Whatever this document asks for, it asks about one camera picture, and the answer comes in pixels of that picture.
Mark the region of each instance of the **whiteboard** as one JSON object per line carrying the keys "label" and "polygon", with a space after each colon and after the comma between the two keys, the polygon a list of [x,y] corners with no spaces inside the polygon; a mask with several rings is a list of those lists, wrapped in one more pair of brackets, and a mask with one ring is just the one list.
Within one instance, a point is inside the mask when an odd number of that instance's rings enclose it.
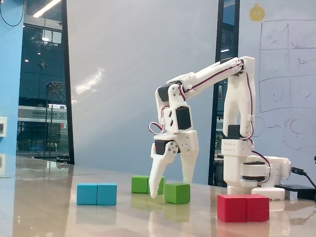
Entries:
{"label": "whiteboard", "polygon": [[[239,55],[256,58],[255,150],[316,181],[316,1],[240,2]],[[310,186],[295,174],[285,183]]]}
{"label": "whiteboard", "polygon": [[[215,62],[218,0],[67,0],[75,164],[149,174],[155,90]],[[188,103],[207,183],[213,88]],[[167,178],[182,179],[180,158]]]}

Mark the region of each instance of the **blue cube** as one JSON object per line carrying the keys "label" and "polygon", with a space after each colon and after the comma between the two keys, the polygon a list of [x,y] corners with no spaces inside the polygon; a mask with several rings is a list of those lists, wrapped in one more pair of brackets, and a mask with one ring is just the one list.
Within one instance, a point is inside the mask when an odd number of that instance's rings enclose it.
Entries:
{"label": "blue cube", "polygon": [[118,184],[99,183],[98,184],[98,205],[117,204]]}
{"label": "blue cube", "polygon": [[98,184],[82,183],[77,186],[77,205],[97,204]]}

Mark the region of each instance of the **black cable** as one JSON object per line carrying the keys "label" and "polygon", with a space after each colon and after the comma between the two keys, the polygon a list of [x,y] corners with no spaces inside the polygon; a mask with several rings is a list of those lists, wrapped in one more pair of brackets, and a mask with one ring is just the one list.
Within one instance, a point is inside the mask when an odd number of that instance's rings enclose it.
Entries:
{"label": "black cable", "polygon": [[23,15],[24,15],[24,6],[23,6],[23,10],[22,10],[22,16],[21,16],[21,19],[20,19],[20,21],[19,21],[19,23],[18,24],[16,24],[16,25],[10,25],[9,23],[7,23],[6,21],[5,21],[5,19],[3,18],[3,16],[2,16],[2,12],[1,12],[1,3],[0,3],[0,15],[1,15],[1,18],[2,18],[2,20],[8,25],[8,26],[11,26],[11,27],[16,27],[16,26],[18,26],[18,25],[20,25],[20,23],[21,23],[21,21],[22,21],[22,19],[23,19]]}
{"label": "black cable", "polygon": [[291,171],[294,174],[304,175],[310,181],[310,183],[314,186],[314,188],[316,188],[316,185],[314,184],[314,182],[311,180],[311,178],[308,176],[308,174],[303,169],[292,167]]}

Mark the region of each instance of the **sign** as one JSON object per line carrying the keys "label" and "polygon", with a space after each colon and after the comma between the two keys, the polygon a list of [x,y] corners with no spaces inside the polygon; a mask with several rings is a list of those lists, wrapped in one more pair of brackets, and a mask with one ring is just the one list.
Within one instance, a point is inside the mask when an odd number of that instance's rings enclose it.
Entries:
{"label": "sign", "polygon": [[54,108],[53,113],[51,113],[50,110],[51,108],[49,108],[46,113],[46,108],[43,107],[19,106],[18,120],[45,122],[45,117],[47,114],[47,121],[50,122],[52,114],[53,122],[67,122],[67,110]]}

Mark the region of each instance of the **glass window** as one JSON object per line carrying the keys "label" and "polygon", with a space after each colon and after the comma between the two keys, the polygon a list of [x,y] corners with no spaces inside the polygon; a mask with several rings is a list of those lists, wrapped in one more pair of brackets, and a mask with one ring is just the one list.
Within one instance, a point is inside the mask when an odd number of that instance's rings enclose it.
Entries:
{"label": "glass window", "polygon": [[17,124],[20,156],[69,155],[61,20],[60,0],[27,1]]}
{"label": "glass window", "polygon": [[[237,56],[238,34],[235,25],[235,5],[239,5],[239,0],[224,0],[224,12],[222,23],[222,42],[221,42],[221,60]],[[227,92],[227,79],[218,83],[218,97],[217,97],[217,114],[216,114],[216,134],[214,159],[210,158],[210,173],[209,184],[225,187],[226,183],[223,180],[223,160],[221,153],[221,143],[224,138],[223,134],[223,116],[224,103]]]}

